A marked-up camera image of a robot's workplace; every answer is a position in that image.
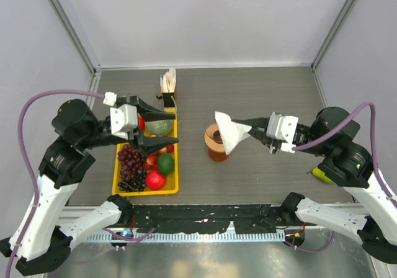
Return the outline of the round wooden dripper stand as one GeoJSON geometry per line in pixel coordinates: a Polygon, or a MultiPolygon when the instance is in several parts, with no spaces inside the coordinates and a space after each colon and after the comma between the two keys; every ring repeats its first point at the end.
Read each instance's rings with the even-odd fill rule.
{"type": "Polygon", "coordinates": [[[208,126],[204,133],[204,140],[209,149],[218,153],[225,153],[225,147],[217,124],[208,126]]]}

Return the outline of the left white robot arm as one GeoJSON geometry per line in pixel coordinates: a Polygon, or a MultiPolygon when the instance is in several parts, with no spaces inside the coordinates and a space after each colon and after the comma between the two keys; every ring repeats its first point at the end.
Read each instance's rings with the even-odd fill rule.
{"type": "Polygon", "coordinates": [[[177,143],[177,138],[148,138],[139,126],[141,120],[174,120],[176,115],[159,110],[137,96],[119,97],[113,92],[100,96],[110,114],[99,120],[81,100],[81,91],[58,109],[52,126],[57,139],[47,148],[37,172],[31,172],[33,197],[17,231],[1,241],[1,253],[8,268],[23,276],[52,272],[72,250],[95,232],[112,225],[132,222],[132,204],[120,195],[111,195],[93,211],[59,225],[67,201],[94,164],[90,149],[129,143],[135,150],[153,154],[177,143]]]}

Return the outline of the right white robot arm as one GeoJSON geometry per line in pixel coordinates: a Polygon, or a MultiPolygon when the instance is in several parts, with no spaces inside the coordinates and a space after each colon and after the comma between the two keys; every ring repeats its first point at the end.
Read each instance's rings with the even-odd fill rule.
{"type": "Polygon", "coordinates": [[[301,151],[322,157],[318,169],[367,212],[341,212],[291,192],[280,208],[285,223],[324,226],[356,241],[377,260],[396,264],[396,194],[386,185],[375,152],[354,143],[360,125],[352,114],[340,107],[326,107],[310,126],[300,124],[294,116],[276,113],[232,123],[268,146],[270,153],[301,151]]]}

